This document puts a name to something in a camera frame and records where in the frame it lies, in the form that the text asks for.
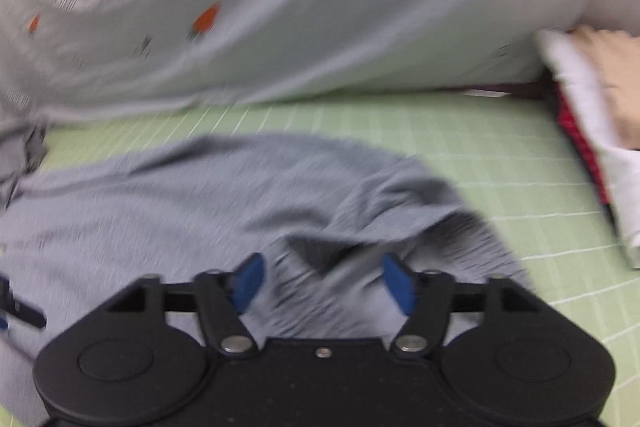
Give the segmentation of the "grey sweatshirt garment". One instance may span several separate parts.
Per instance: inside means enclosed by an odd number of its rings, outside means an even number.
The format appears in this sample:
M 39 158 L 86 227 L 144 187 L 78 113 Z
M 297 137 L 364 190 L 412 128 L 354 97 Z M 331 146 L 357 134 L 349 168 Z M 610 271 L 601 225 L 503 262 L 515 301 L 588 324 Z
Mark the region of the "grey sweatshirt garment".
M 186 282 L 262 254 L 246 323 L 268 337 L 394 337 L 382 280 L 393 253 L 461 282 L 529 284 L 490 225 L 420 160 L 355 141 L 261 133 L 198 138 L 17 182 L 1 216 L 1 270 L 47 327 L 1 337 L 1 403 L 27 425 L 46 412 L 39 350 L 145 274 Z

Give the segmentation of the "dark grey crumpled garment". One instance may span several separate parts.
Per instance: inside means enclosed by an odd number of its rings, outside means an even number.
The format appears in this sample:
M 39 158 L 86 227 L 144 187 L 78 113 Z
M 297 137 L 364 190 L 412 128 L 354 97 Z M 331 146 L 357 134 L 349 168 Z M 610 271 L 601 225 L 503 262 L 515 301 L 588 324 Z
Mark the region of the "dark grey crumpled garment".
M 47 147 L 48 127 L 38 120 L 12 118 L 1 123 L 1 186 L 6 187 L 25 173 L 36 170 Z

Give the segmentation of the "green grid bed sheet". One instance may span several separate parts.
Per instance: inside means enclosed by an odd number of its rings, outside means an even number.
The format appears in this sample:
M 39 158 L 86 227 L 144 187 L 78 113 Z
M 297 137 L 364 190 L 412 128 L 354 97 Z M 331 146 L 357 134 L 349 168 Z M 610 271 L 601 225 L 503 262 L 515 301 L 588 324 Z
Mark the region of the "green grid bed sheet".
M 614 357 L 605 424 L 639 421 L 639 273 L 544 104 L 461 94 L 194 108 L 49 132 L 46 169 L 191 135 L 292 131 L 416 156 L 459 187 L 523 262 L 542 298 Z

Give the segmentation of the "red black folded garment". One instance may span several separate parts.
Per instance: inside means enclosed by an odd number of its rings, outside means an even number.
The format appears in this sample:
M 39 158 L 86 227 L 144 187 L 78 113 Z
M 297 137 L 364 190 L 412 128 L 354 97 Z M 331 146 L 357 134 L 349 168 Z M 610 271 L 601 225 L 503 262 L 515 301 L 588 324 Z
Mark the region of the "red black folded garment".
M 606 219 L 608 219 L 608 223 L 611 225 L 614 233 L 617 233 L 617 225 L 613 208 L 604 185 L 602 170 L 598 164 L 596 154 L 593 152 L 592 147 L 582 134 L 582 130 L 580 130 L 578 126 L 577 118 L 570 109 L 567 99 L 565 98 L 558 82 L 554 83 L 550 98 L 555 122 L 565 138 L 568 140 L 568 143 L 570 143 L 570 147 L 577 155 L 579 164 L 582 165 L 582 169 L 587 173 L 593 187 L 593 191 L 597 193 L 600 205 L 605 213 Z

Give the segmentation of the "white folded garment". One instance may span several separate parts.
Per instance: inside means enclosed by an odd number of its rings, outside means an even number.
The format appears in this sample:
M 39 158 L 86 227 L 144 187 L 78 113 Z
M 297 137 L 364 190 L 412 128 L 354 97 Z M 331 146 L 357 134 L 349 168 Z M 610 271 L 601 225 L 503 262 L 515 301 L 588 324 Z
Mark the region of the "white folded garment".
M 605 103 L 597 67 L 578 51 L 570 35 L 542 30 L 536 35 L 542 61 L 559 83 L 577 129 L 593 153 L 630 265 L 639 266 L 639 154 L 623 147 Z

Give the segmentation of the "beige folded garment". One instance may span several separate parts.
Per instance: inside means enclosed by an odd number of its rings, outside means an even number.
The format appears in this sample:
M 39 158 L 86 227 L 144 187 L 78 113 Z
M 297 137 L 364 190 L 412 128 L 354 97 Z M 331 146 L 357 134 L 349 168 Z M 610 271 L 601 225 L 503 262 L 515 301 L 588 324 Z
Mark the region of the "beige folded garment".
M 570 38 L 597 71 L 620 143 L 639 150 L 639 37 L 623 30 L 579 26 Z

